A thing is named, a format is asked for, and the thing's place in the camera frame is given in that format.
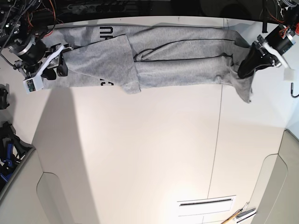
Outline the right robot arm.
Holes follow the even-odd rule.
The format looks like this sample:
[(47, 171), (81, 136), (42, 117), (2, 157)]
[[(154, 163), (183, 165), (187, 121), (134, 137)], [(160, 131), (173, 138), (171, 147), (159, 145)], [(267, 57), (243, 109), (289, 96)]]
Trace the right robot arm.
[(25, 78), (36, 75), (55, 80), (68, 75), (63, 52), (69, 44), (51, 41), (61, 15), (66, 13), (65, 0), (2, 0), (0, 2), (0, 49), (18, 57), (10, 62), (1, 57)]

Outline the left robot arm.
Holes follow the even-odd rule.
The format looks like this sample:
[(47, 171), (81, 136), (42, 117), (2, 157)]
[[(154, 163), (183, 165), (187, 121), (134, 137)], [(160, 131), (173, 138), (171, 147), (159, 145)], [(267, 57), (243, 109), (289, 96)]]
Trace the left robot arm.
[(297, 0), (274, 1), (276, 13), (274, 16), (268, 9), (268, 1), (262, 1), (262, 33), (267, 33), (268, 16), (278, 24), (266, 37), (259, 35), (252, 43), (250, 52), (242, 61), (238, 76), (245, 79), (254, 75), (258, 70), (268, 67), (284, 67), (285, 77), (295, 74), (283, 55), (295, 45), (294, 36), (299, 34), (299, 2)]

